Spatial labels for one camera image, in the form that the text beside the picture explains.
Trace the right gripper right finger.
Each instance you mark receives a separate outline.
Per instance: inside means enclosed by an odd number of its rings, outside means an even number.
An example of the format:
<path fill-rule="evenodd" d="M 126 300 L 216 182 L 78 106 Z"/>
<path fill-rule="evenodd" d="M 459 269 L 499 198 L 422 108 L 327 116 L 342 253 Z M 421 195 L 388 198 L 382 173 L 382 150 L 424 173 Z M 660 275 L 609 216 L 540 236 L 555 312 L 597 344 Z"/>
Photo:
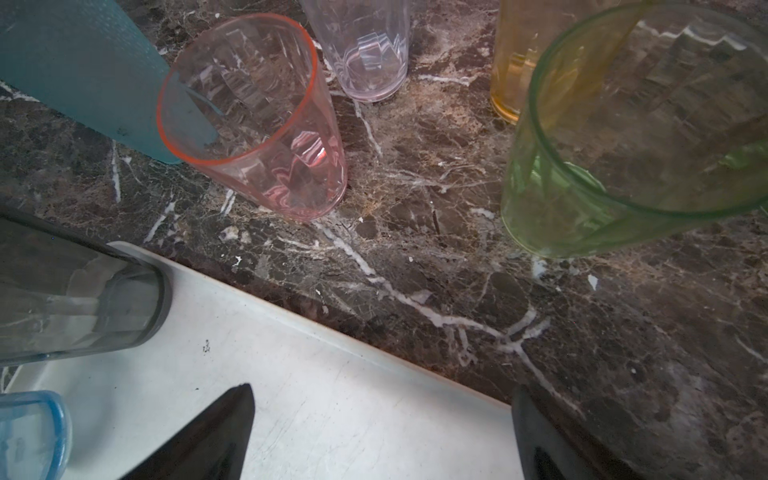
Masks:
<path fill-rule="evenodd" d="M 512 419 L 525 479 L 639 479 L 541 386 L 521 384 Z"/>

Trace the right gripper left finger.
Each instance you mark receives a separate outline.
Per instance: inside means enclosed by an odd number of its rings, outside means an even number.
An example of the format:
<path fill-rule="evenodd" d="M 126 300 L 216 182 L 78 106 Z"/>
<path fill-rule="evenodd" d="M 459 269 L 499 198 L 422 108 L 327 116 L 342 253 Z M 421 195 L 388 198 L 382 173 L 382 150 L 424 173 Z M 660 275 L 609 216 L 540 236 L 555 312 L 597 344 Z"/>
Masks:
<path fill-rule="evenodd" d="M 232 387 L 124 477 L 238 479 L 254 415 L 252 387 Z"/>

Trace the beige plastic tray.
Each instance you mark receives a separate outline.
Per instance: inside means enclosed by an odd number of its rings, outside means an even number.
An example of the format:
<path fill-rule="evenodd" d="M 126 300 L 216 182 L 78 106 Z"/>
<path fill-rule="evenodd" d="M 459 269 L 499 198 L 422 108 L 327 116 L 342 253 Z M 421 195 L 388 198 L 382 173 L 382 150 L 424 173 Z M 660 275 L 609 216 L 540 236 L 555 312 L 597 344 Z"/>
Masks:
<path fill-rule="evenodd" d="M 12 392 L 68 406 L 68 479 L 128 473 L 226 390 L 249 384 L 246 479 L 519 479 L 510 407 L 127 242 L 173 300 L 131 349 L 21 366 Z"/>

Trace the blue plastic cup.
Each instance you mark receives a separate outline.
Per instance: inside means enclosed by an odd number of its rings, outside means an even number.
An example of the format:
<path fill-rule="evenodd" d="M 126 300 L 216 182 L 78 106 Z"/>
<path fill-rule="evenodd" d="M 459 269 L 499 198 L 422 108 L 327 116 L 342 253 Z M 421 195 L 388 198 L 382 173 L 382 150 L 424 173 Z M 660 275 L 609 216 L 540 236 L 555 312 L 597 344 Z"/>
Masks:
<path fill-rule="evenodd" d="M 63 398 L 50 390 L 1 396 L 1 477 L 60 479 L 72 447 Z"/>

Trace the dark grey plastic cup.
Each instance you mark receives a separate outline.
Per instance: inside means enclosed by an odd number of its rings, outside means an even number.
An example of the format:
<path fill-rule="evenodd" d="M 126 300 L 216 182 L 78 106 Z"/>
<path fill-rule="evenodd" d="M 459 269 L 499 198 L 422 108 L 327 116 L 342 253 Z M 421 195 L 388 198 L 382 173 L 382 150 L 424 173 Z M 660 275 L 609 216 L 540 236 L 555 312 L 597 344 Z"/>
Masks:
<path fill-rule="evenodd" d="M 160 329 L 171 303 L 159 267 L 2 207 L 2 366 L 137 347 Z"/>

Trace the clear plastic cup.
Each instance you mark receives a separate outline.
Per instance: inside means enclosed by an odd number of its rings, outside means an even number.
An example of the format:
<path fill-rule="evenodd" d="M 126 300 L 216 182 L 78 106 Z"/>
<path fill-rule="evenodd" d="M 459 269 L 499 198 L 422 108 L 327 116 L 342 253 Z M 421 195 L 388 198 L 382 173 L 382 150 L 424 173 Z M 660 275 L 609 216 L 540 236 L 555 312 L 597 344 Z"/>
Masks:
<path fill-rule="evenodd" d="M 373 103 L 401 87 L 408 71 L 409 1 L 303 0 L 301 6 L 349 97 Z"/>

